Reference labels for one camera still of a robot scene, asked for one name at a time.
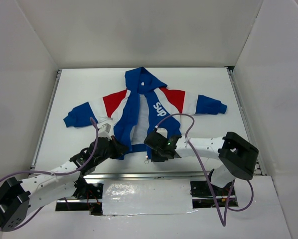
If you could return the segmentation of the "blue white red hooded jacket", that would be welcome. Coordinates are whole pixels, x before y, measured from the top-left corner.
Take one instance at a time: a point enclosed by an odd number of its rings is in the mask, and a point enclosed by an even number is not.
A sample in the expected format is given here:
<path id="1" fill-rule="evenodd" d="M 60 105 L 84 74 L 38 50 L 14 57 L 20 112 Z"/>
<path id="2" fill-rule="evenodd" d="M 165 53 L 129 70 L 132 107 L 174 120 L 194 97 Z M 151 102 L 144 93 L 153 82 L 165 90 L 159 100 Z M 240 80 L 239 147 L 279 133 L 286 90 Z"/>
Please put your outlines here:
<path id="1" fill-rule="evenodd" d="M 225 114 L 227 106 L 220 100 L 183 90 L 169 89 L 167 84 L 139 67 L 125 73 L 126 89 L 74 107 L 64 118 L 66 127 L 86 127 L 90 118 L 101 123 L 113 120 L 114 137 L 129 148 L 129 153 L 152 149 L 144 144 L 146 136 L 158 124 L 168 136 L 180 134 L 180 116 Z"/>

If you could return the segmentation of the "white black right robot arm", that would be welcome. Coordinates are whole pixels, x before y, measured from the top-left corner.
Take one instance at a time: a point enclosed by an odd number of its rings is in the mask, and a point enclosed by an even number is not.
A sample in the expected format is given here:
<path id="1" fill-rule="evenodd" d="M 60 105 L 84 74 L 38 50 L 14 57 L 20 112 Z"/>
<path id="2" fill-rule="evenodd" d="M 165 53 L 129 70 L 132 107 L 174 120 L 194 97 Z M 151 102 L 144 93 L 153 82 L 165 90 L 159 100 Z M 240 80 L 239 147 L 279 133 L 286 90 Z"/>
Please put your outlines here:
<path id="1" fill-rule="evenodd" d="M 194 156 L 221 161 L 222 165 L 211 171 L 206 183 L 206 189 L 212 195 L 219 194 L 235 179 L 252 180 L 259 154 L 256 147 L 234 132 L 217 138 L 180 135 L 166 138 L 154 130 L 145 138 L 144 144 L 151 149 L 153 162 Z"/>

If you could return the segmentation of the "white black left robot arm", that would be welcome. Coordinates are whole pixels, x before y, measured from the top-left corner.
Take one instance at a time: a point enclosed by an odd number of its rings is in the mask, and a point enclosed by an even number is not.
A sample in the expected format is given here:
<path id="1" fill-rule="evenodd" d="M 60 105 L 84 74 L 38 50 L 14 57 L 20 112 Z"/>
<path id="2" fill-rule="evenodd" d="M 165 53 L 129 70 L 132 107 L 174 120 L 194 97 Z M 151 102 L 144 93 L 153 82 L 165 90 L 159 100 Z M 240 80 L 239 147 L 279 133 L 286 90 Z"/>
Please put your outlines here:
<path id="1" fill-rule="evenodd" d="M 50 171 L 34 172 L 31 178 L 16 179 L 13 173 L 0 179 L 0 231 L 11 232 L 27 223 L 25 218 L 61 198 L 77 199 L 87 194 L 84 176 L 94 172 L 106 159 L 118 159 L 129 148 L 115 137 L 100 137 Z"/>

